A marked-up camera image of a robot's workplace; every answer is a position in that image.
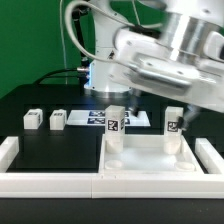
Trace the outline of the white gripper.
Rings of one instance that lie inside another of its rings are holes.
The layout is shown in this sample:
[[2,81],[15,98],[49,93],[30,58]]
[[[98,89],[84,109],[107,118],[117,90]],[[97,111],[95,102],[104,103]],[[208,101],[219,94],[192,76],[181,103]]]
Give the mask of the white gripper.
[[[189,65],[173,61],[167,57],[168,50],[156,39],[128,30],[116,34],[114,45],[116,63],[109,72],[114,82],[193,104],[178,117],[180,130],[187,130],[201,108],[224,113],[223,62],[202,58],[197,59],[195,65]],[[129,111],[139,116],[138,96],[130,97]]]

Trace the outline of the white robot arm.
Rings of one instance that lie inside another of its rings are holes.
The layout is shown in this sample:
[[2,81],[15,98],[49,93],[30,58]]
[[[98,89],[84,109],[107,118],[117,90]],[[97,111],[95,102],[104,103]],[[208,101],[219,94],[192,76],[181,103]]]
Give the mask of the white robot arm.
[[164,11],[156,37],[94,14],[97,62],[116,83],[224,113],[224,0],[150,0]]

